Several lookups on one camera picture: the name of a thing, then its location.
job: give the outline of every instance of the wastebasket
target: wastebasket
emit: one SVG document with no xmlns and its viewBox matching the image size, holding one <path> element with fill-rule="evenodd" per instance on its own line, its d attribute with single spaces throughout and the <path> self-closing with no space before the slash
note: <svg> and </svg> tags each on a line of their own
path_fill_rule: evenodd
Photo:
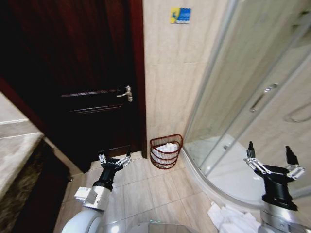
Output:
<svg viewBox="0 0 311 233">
<path fill-rule="evenodd" d="M 150 140 L 150 160 L 159 169 L 172 168 L 183 146 L 183 137 L 174 134 Z"/>
</svg>

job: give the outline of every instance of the door lever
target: door lever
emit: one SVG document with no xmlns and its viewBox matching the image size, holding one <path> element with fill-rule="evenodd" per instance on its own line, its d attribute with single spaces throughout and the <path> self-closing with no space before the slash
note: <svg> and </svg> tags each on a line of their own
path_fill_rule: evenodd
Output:
<svg viewBox="0 0 311 233">
<path fill-rule="evenodd" d="M 127 100 L 129 102 L 133 101 L 133 97 L 132 97 L 132 88 L 128 85 L 125 87 L 126 92 L 123 93 L 122 95 L 117 95 L 117 97 L 123 97 L 123 96 L 127 96 Z"/>
</svg>

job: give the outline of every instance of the countertop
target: countertop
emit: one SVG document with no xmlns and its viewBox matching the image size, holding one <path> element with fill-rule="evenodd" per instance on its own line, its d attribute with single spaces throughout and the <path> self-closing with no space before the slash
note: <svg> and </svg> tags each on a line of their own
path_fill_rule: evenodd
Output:
<svg viewBox="0 0 311 233">
<path fill-rule="evenodd" d="M 0 138 L 0 199 L 42 140 L 42 133 Z"/>
</svg>

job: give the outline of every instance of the sign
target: sign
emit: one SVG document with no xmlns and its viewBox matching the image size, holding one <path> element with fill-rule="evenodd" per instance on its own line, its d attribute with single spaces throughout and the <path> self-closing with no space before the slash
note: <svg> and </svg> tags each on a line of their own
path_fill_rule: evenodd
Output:
<svg viewBox="0 0 311 233">
<path fill-rule="evenodd" d="M 172 7 L 171 23 L 189 23 L 191 8 Z"/>
</svg>

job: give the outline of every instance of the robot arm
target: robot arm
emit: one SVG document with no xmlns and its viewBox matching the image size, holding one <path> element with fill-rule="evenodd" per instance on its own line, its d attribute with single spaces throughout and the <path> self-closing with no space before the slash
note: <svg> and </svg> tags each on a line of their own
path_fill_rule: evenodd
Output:
<svg viewBox="0 0 311 233">
<path fill-rule="evenodd" d="M 244 159 L 244 161 L 249 165 L 254 171 L 257 169 L 259 172 L 262 173 L 262 175 L 266 174 L 275 174 L 279 176 L 287 176 L 288 178 L 293 178 L 294 180 L 297 180 L 299 177 L 305 173 L 305 168 L 300 166 L 297 160 L 297 156 L 294 155 L 293 151 L 289 146 L 286 146 L 286 157 L 287 157 L 287 163 L 289 164 L 286 169 L 288 172 L 286 174 L 271 171 L 268 168 L 265 167 L 258 159 L 255 158 L 255 150 L 253 147 L 253 143 L 250 141 L 248 150 L 247 150 L 247 159 Z"/>
<path fill-rule="evenodd" d="M 122 159 L 106 159 L 99 155 L 103 172 L 92 188 L 79 187 L 74 195 L 88 210 L 77 213 L 62 230 L 62 233 L 102 233 L 103 213 L 107 208 L 109 194 L 112 191 L 113 179 L 117 171 L 122 170 L 131 161 L 131 151 Z"/>
<path fill-rule="evenodd" d="M 266 193 L 262 196 L 264 208 L 260 211 L 262 225 L 259 233 L 309 233 L 302 224 L 298 208 L 292 202 L 287 183 L 297 180 L 305 172 L 289 146 L 286 146 L 287 167 L 263 165 L 255 158 L 253 143 L 249 142 L 244 161 L 263 178 Z"/>
<path fill-rule="evenodd" d="M 131 161 L 131 151 L 129 150 L 126 157 L 122 159 L 106 159 L 104 154 L 98 157 L 103 167 L 103 172 L 99 179 L 93 184 L 92 188 L 79 187 L 74 195 L 75 198 L 83 203 L 84 207 L 105 211 L 109 194 L 112 191 L 113 179 L 117 171 L 122 170 Z"/>
</svg>

